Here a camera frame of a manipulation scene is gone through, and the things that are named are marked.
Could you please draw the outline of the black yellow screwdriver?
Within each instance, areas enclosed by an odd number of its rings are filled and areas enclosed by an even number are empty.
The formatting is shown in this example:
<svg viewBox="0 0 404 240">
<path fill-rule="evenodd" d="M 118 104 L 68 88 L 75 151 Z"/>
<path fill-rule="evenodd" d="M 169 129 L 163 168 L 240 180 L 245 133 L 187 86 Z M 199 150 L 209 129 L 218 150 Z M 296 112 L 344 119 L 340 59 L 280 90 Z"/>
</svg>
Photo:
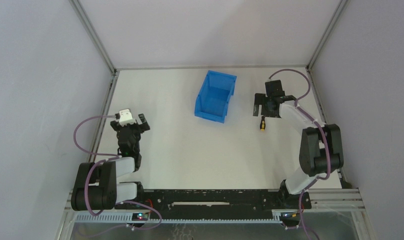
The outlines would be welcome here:
<svg viewBox="0 0 404 240">
<path fill-rule="evenodd" d="M 265 121 L 265 116 L 264 115 L 261 117 L 259 128 L 260 128 L 261 131 L 265 131 L 265 129 L 266 129 L 266 121 Z"/>
</svg>

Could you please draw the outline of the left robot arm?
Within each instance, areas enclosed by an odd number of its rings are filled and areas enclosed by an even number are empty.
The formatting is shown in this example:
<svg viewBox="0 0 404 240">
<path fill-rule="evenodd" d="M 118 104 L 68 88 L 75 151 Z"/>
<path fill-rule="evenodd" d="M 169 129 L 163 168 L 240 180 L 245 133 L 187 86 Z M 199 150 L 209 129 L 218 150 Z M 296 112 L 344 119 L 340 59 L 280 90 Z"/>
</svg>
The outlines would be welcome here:
<svg viewBox="0 0 404 240">
<path fill-rule="evenodd" d="M 108 159 L 79 165 L 71 195 L 71 207 L 75 211 L 88 211 L 97 216 L 103 210 L 111 210 L 117 203 L 134 200 L 143 191 L 139 181 L 119 182 L 121 176 L 134 173 L 141 167 L 141 135 L 150 130 L 144 114 L 140 122 L 128 109 L 112 115 L 110 126 L 116 133 L 118 149 L 108 153 Z"/>
</svg>

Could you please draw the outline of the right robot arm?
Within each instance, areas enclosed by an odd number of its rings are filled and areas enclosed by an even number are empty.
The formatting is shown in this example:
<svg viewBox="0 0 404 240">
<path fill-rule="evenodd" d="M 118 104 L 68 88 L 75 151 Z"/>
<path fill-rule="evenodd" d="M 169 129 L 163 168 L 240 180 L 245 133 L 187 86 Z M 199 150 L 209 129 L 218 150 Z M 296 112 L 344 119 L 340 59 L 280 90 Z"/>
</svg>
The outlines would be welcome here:
<svg viewBox="0 0 404 240">
<path fill-rule="evenodd" d="M 340 129 L 327 125 L 308 113 L 292 95 L 254 95 L 253 116 L 261 115 L 260 130 L 266 129 L 266 118 L 280 118 L 300 134 L 299 167 L 280 184 L 279 199 L 284 202 L 303 194 L 319 180 L 343 166 Z"/>
</svg>

